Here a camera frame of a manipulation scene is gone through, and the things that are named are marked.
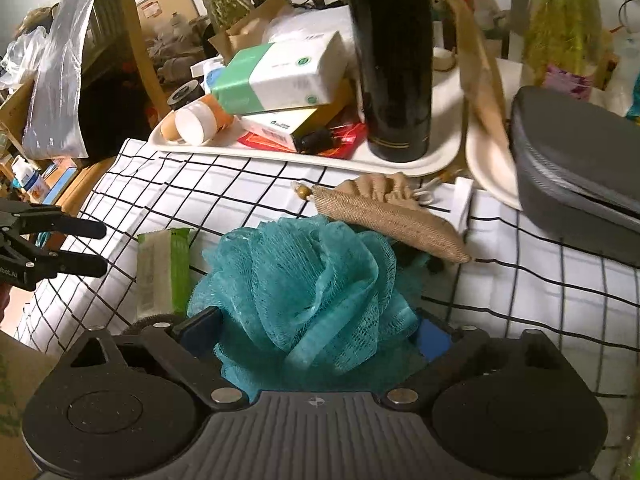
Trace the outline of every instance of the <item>brown paper bag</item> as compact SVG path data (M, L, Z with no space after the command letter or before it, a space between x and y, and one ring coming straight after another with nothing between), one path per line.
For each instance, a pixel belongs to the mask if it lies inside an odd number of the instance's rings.
M231 28L210 38L209 43L220 53L225 65L229 64L239 50L262 43L265 30L276 16L291 12L293 7L286 0L266 0Z
M0 467L2 478L31 480L38 473L22 440L20 421L28 400L56 365L52 356L0 332Z
M460 86L489 135L508 152L506 106L498 63L487 54L484 34L466 2L446 1L456 15Z

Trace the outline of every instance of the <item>green and white box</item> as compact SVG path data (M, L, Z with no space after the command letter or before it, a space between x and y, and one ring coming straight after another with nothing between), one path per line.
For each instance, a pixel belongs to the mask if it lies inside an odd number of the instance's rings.
M347 57L339 32L238 52L210 91L230 114L329 104Z

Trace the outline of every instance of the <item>table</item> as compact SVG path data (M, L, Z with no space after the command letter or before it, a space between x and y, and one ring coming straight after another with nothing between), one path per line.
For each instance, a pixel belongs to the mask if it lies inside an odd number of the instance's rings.
M105 222L103 240L69 237L64 249L110 262L103 278L60 275L40 284L15 336L60 355L89 326L119 333L136 318L137 233L190 227L191 277L207 272L202 250L240 226L281 216L312 216L290 184L336 186L356 174L251 158L154 152L129 139L86 200L81 218ZM452 186L430 209L446 216ZM638 269L548 237L484 191L473 196L469 251L476 260L425 275L422 303L451 324L473 324L493 336L543 330L596 394L609 419L606 446L594 468L610 478L624 439L640 352Z

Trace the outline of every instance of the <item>red packet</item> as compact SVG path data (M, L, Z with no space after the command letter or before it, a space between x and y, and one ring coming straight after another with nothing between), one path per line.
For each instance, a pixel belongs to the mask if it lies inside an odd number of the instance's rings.
M340 144L336 148L325 150L318 153L318 156L327 156L329 158L351 158L353 152L360 143L367 137L367 127L363 123L344 124L336 128L331 128L334 139L339 140ZM283 152L295 153L295 151L285 146L273 142L265 137L261 137L252 132L247 132L238 139L243 146L255 148L256 150L266 150L267 152Z

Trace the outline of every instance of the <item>black tape roll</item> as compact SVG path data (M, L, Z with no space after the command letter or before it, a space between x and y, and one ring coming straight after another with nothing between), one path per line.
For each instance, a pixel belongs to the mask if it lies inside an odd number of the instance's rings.
M192 79L172 93L166 103L171 107L171 110L178 110L203 95L204 90L200 84L195 79Z

